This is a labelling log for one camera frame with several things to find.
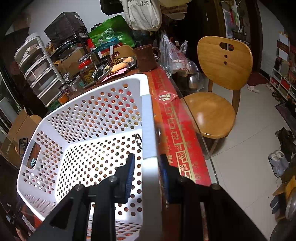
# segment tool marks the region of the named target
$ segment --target black storage box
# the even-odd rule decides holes
[[[55,48],[76,33],[87,33],[86,26],[76,12],[63,12],[44,30]]]

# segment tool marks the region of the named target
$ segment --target gray sneaker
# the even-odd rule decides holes
[[[276,154],[270,153],[268,160],[276,177],[280,177],[284,174],[285,170],[282,166],[281,159]]]
[[[280,159],[281,159],[281,164],[284,168],[284,170],[288,169],[289,168],[289,163],[287,161],[287,159],[285,158],[285,154],[281,151],[274,151],[274,154],[276,154]]]

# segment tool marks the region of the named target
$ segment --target bag handle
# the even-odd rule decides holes
[[[91,31],[93,31],[94,29],[96,29],[96,27],[100,26],[102,23],[97,23],[95,24],[92,28],[91,28]]]

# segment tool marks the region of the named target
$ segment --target white slipper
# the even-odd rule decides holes
[[[248,88],[248,90],[249,90],[249,91],[255,92],[255,93],[257,93],[257,94],[259,94],[259,93],[260,93],[260,91],[259,91],[259,90],[257,90],[257,89],[255,89],[255,87],[254,87],[254,86],[248,86],[247,88]]]

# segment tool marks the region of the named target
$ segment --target chair leg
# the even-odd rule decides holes
[[[215,141],[213,142],[213,145],[212,145],[212,147],[211,147],[211,149],[209,151],[209,156],[210,157],[212,157],[212,154],[213,154],[213,152],[214,152],[214,150],[215,150],[215,148],[217,146],[218,141],[219,141],[219,139],[215,139]]]

